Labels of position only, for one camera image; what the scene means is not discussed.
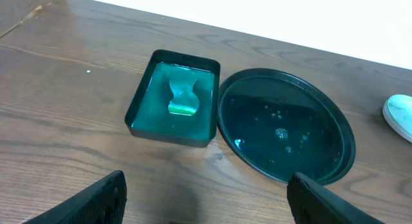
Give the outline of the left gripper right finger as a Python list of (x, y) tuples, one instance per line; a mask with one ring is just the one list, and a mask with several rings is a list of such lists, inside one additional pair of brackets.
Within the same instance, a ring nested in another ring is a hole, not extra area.
[(302, 173), (289, 180), (287, 200), (297, 224), (383, 224)]

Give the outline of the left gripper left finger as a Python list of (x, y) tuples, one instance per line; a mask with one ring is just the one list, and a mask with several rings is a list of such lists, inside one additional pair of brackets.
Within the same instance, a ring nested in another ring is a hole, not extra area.
[(116, 170), (26, 224), (121, 224), (126, 202), (126, 179)]

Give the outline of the mint plate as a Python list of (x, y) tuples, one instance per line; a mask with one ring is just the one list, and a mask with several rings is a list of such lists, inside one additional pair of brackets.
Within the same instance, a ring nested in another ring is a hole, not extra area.
[(385, 101), (382, 114), (390, 127), (411, 142), (411, 96), (393, 95)]

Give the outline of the green sponge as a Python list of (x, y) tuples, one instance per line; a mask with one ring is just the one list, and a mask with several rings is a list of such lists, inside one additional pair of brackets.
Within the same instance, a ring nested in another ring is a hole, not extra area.
[(197, 79), (192, 73), (179, 73), (171, 77), (169, 87), (173, 99), (168, 105), (171, 114), (193, 116), (197, 112), (200, 100), (193, 92)]

